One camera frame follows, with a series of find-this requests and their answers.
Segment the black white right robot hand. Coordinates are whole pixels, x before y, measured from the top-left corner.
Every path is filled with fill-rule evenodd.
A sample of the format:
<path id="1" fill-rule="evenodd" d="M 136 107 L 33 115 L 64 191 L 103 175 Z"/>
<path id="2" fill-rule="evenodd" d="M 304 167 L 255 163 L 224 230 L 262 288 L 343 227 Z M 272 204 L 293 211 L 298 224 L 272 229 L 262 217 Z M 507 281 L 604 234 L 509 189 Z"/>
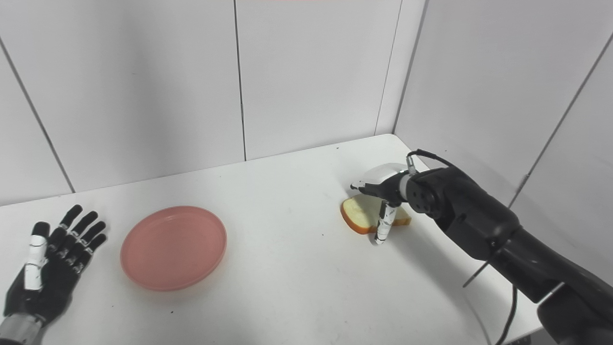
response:
<path id="1" fill-rule="evenodd" d="M 408 201 L 406 183 L 416 173 L 417 170 L 412 165 L 386 163 L 366 171 L 359 181 L 350 185 L 350 189 L 363 195 L 381 199 L 375 244 L 380 245 L 387 240 L 396 220 L 397 209 Z"/>

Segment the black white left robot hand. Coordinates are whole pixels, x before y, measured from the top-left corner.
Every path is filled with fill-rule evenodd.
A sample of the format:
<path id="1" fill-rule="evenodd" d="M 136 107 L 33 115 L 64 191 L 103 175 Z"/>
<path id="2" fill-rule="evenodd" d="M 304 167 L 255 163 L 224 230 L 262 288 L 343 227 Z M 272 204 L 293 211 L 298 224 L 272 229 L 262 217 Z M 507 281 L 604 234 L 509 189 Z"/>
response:
<path id="1" fill-rule="evenodd" d="M 35 223 L 28 260 L 6 294 L 5 317 L 32 317 L 44 327 L 65 312 L 81 275 L 107 240 L 98 212 L 77 220 L 82 212 L 74 205 L 54 230 L 45 221 Z"/>

